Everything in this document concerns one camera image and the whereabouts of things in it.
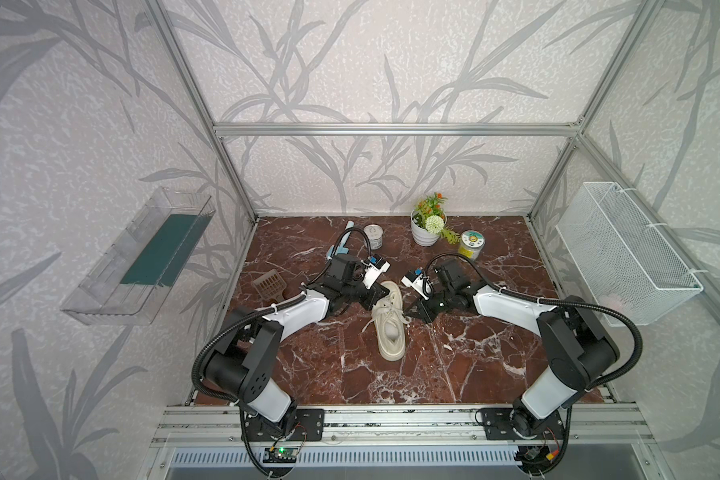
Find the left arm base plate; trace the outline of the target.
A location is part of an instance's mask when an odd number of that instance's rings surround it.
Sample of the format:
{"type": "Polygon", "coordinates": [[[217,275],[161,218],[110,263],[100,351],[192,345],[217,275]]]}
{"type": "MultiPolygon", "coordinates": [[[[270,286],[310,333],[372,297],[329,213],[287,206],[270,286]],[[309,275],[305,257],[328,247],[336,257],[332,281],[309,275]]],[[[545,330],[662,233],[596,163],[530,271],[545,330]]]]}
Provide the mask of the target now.
{"type": "Polygon", "coordinates": [[[325,427],[324,409],[296,408],[289,410],[279,423],[273,423],[261,415],[245,415],[242,427],[249,441],[275,440],[318,442],[323,438],[325,427]]]}

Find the cream white sneaker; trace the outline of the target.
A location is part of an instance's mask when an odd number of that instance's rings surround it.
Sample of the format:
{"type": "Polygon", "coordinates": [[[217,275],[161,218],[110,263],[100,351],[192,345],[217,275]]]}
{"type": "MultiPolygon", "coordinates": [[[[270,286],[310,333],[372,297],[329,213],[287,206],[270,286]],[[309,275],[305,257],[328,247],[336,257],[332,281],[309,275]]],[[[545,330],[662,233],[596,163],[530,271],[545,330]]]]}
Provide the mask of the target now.
{"type": "Polygon", "coordinates": [[[409,321],[403,314],[403,296],[398,285],[392,281],[381,285],[389,293],[373,306],[372,321],[380,354],[387,361],[397,361],[405,354],[405,327],[409,321]]]}

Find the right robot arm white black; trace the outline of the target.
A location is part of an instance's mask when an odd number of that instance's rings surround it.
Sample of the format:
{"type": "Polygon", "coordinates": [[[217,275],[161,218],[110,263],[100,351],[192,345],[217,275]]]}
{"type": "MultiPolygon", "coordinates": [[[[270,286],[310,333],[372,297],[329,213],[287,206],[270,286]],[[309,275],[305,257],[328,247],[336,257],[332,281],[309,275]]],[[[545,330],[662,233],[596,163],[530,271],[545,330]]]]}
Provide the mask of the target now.
{"type": "Polygon", "coordinates": [[[620,357],[595,306],[579,297],[535,299],[480,278],[473,281],[461,269],[462,256],[435,269],[435,286],[427,272],[417,268],[402,278],[419,298],[406,314],[425,323],[443,312],[463,310],[495,318],[525,329],[541,339],[547,367],[498,424],[520,438],[532,439],[557,420],[561,407],[569,407],[595,386],[620,357]]]}

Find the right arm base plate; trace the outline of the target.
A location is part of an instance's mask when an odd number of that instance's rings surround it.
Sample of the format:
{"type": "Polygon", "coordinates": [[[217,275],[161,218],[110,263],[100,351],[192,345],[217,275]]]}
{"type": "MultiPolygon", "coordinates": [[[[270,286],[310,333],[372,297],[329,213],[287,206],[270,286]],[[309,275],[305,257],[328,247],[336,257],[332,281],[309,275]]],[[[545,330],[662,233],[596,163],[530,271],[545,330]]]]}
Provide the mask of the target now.
{"type": "Polygon", "coordinates": [[[561,440],[564,421],[558,412],[536,418],[524,407],[487,407],[476,411],[475,421],[487,440],[542,440],[546,436],[561,440]]]}

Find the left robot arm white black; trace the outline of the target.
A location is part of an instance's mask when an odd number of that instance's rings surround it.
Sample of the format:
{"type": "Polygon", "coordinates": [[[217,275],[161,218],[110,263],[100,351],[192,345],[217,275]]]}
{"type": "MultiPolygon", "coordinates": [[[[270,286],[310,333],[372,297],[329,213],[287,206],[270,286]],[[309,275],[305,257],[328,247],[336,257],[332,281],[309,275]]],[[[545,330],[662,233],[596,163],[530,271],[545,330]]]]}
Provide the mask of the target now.
{"type": "Polygon", "coordinates": [[[369,311],[390,290],[378,278],[389,262],[336,254],[314,281],[288,300],[259,309],[238,308],[222,330],[200,350],[191,379],[210,397],[236,404],[281,434],[296,424],[297,402],[272,379],[280,344],[302,328],[357,303],[369,311]]]}

